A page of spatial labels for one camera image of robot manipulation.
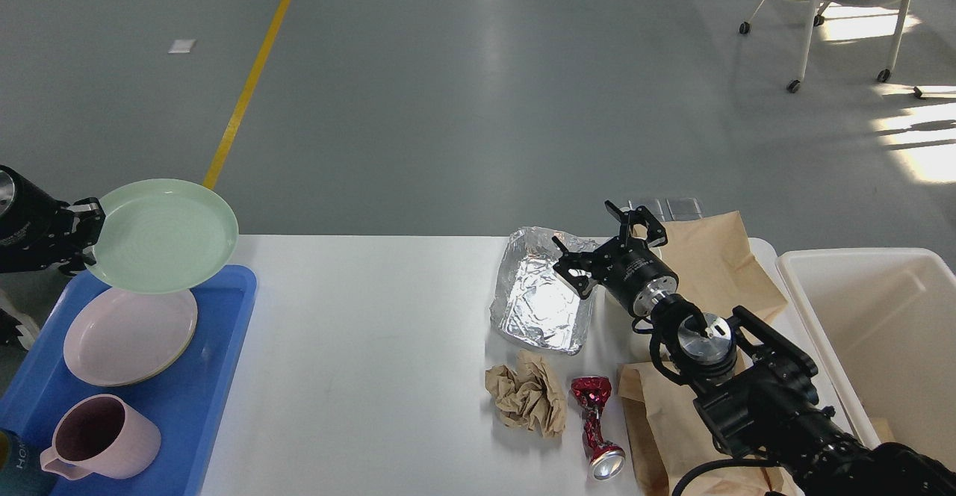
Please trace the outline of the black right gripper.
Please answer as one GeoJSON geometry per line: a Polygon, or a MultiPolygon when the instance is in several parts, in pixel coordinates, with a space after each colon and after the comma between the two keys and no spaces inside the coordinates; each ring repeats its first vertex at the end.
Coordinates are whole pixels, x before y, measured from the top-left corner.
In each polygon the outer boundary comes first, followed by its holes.
{"type": "Polygon", "coordinates": [[[665,227],[643,205],[627,210],[611,200],[604,205],[619,223],[618,236],[597,251],[581,252],[570,251],[553,236],[560,251],[553,270],[581,300],[590,298],[595,286],[602,285],[631,316],[649,317],[657,303],[678,291],[677,273],[650,250],[668,243],[665,227]],[[643,237],[634,235],[635,225],[643,228],[643,237]]]}

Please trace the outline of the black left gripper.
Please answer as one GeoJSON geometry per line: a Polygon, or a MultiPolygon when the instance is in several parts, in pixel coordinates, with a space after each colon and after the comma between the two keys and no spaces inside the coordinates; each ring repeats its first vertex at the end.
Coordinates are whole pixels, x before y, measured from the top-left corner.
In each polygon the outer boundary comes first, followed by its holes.
{"type": "Polygon", "coordinates": [[[7,166],[1,167],[1,179],[1,272],[39,271],[59,264],[59,273],[75,277],[96,264],[93,248],[75,253],[74,245],[98,243],[107,216],[99,199],[69,205],[7,166]]]}

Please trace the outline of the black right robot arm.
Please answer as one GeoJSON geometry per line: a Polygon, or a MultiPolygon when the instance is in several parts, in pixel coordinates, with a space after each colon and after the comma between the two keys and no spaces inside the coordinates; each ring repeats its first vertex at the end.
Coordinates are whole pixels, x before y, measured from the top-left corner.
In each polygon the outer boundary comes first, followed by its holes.
{"type": "Polygon", "coordinates": [[[672,494],[721,468],[784,468],[806,495],[954,494],[942,462],[898,442],[867,448],[834,424],[833,409],[817,406],[815,361],[750,310],[718,317],[680,295],[678,275],[653,253],[667,243],[665,227],[646,207],[605,206],[617,236],[588,252],[553,237],[561,253],[553,268],[581,299],[602,285],[648,323],[633,329],[649,336],[653,366],[694,391],[723,459],[690,469],[672,494]]]}

